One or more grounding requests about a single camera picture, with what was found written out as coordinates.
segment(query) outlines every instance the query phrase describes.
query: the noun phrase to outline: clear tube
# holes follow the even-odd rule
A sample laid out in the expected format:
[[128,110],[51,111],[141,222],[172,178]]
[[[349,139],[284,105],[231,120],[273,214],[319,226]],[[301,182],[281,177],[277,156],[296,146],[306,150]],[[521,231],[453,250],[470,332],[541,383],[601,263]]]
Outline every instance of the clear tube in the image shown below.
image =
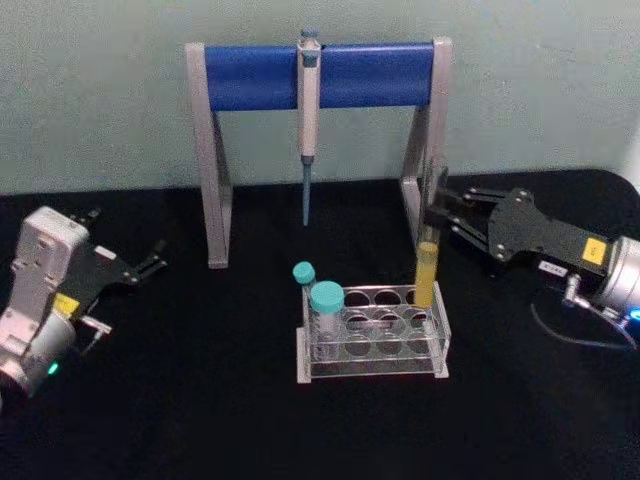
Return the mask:
[[438,268],[440,228],[431,221],[432,216],[428,215],[428,209],[434,205],[444,206],[447,173],[444,159],[434,157],[426,163],[422,178],[414,297],[415,305],[420,308],[431,308],[433,303],[433,282]]

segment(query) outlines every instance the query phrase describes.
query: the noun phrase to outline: white label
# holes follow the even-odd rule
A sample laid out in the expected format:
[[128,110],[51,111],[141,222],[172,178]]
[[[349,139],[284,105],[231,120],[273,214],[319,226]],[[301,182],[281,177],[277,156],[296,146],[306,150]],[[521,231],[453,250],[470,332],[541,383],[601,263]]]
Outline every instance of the white label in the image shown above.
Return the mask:
[[113,260],[114,258],[117,257],[117,255],[113,253],[111,250],[107,250],[106,248],[101,247],[100,245],[98,245],[93,251],[96,252],[98,255],[107,257],[109,260]]
[[553,263],[545,262],[544,260],[540,262],[538,268],[559,277],[564,277],[569,271],[566,268],[561,267],[560,265],[554,265]]

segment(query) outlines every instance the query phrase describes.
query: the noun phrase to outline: black tabletop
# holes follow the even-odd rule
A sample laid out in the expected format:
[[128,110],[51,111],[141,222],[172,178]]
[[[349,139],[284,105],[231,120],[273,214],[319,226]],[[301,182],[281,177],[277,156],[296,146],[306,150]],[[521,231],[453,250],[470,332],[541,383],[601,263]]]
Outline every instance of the black tabletop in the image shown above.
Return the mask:
[[[473,185],[524,187],[560,220],[640,238],[640,199],[611,173],[449,181]],[[319,278],[350,286],[410,283],[415,262],[397,182],[312,193],[304,229],[299,187],[237,188],[224,271],[206,267],[195,189],[1,198],[0,259],[13,256],[22,219],[40,205],[99,205],[95,243],[135,263],[164,238],[170,266],[132,295],[105,297],[94,316],[113,334],[3,420],[0,478],[640,477],[640,356],[546,336],[529,313],[542,279],[511,269],[491,280],[455,242],[443,244],[438,274],[453,330],[450,378],[298,385],[293,265],[310,260]],[[559,308],[546,315],[558,328],[575,321]]]

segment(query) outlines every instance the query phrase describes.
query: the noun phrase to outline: wall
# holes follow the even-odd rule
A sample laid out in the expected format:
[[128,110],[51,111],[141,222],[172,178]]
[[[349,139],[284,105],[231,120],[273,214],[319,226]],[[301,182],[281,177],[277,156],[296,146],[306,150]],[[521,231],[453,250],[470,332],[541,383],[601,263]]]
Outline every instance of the wall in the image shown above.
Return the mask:
[[[640,111],[634,0],[5,2],[0,192],[198,181],[182,44],[454,39],[452,171],[619,171]],[[317,179],[397,176],[410,111],[322,111]],[[298,181],[293,112],[222,116],[236,183]]]

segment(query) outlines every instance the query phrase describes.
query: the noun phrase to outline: silver metal frame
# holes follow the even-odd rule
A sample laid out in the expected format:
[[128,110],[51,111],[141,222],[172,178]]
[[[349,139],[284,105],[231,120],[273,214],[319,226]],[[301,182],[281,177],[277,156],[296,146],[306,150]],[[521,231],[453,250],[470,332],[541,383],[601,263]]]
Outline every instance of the silver metal frame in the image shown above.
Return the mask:
[[[445,162],[444,135],[449,100],[453,44],[450,38],[433,39],[428,107],[416,107],[404,158],[400,188],[414,245],[418,236],[420,189],[418,175],[425,159]],[[185,45],[187,75],[193,112],[196,154],[207,232],[209,268],[229,266],[229,234],[233,189],[224,154],[218,116],[211,110],[203,43]]]
[[400,178],[400,188],[404,208],[414,246],[418,242],[420,218],[420,190],[418,175],[425,160],[437,158],[440,163],[444,156],[444,134],[449,108],[449,81],[451,78],[451,58],[453,43],[448,37],[433,39],[433,66],[431,69],[431,95],[428,107],[416,107],[411,123],[411,133],[404,157],[404,168]]

